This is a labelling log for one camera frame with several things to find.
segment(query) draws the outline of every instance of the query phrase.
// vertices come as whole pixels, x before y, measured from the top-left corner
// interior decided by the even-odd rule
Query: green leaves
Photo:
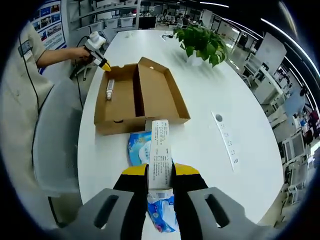
[[[208,44],[206,45],[206,51],[208,52],[208,54],[209,54],[210,56],[216,54],[216,48],[215,48],[212,44],[210,44],[210,43],[208,43]]]
[[[187,46],[185,48],[186,55],[190,57],[194,53],[195,48],[193,46]]]
[[[219,64],[219,59],[217,55],[211,55],[209,57],[209,63],[212,64],[212,67],[214,67],[215,65]]]
[[[176,39],[182,42],[180,47],[190,57],[195,54],[204,61],[209,59],[212,67],[223,62],[227,58],[227,47],[220,36],[206,28],[189,26],[187,29],[176,28],[173,30]]]

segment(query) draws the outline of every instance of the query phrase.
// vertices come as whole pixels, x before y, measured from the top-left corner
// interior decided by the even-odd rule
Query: storage box
[[[106,20],[106,27],[109,29],[116,29],[118,27],[119,18],[111,18]]]
[[[121,27],[122,28],[128,28],[128,27],[132,27],[133,22],[134,22],[134,18],[135,17],[122,17],[120,18],[121,21]]]
[[[114,79],[112,100],[106,101],[109,79]],[[94,113],[102,135],[145,130],[146,119],[167,119],[183,124],[190,119],[185,102],[170,70],[142,57],[136,64],[113,66],[103,74]]]

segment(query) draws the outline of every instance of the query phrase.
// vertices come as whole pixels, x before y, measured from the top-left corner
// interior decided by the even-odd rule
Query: person's hand
[[[70,48],[72,59],[87,59],[90,52],[84,46]]]

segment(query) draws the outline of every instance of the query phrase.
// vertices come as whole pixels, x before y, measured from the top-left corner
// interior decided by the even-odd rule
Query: black cable
[[[76,47],[79,47],[79,44],[81,43],[81,41],[84,39],[84,38],[89,38],[88,36],[83,36],[80,41],[78,42],[78,44],[76,45]],[[79,91],[79,99],[80,99],[80,104],[81,104],[81,108],[82,110],[84,109],[84,104],[82,103],[82,99],[81,99],[81,91],[80,91],[80,84],[79,84],[79,78],[78,78],[78,65],[77,65],[77,60],[74,60],[74,63],[75,63],[75,78],[76,78],[76,82],[78,84],[78,91]]]
[[[39,96],[38,96],[38,93],[36,91],[36,88],[35,88],[35,85],[34,83],[32,82],[32,79],[30,77],[30,73],[29,73],[29,70],[28,70],[28,67],[27,67],[27,62],[26,62],[26,59],[25,59],[25,53],[22,49],[22,43],[21,43],[21,36],[19,35],[19,44],[20,44],[20,50],[21,50],[21,54],[22,54],[22,58],[23,58],[23,62],[24,62],[24,66],[25,66],[25,70],[26,70],[26,73],[30,79],[30,82],[31,82],[31,85],[32,85],[32,88],[34,90],[34,93],[35,93],[35,96],[36,96],[36,105],[37,105],[37,112],[38,112],[38,115],[40,114],[40,108],[39,108]]]
[[[75,62],[75,77],[76,77],[76,82],[78,83],[79,99],[80,99],[81,108],[83,110],[84,109],[84,104],[82,103],[82,100],[81,100],[81,91],[80,91],[78,70],[77,70],[77,68],[78,68],[77,60],[74,60],[74,62]]]

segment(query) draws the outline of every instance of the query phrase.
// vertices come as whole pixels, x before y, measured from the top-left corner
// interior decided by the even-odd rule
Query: id badge
[[[27,61],[32,56],[32,51],[30,47],[29,40],[25,41],[18,47],[18,52],[20,57],[24,56],[24,59]]]

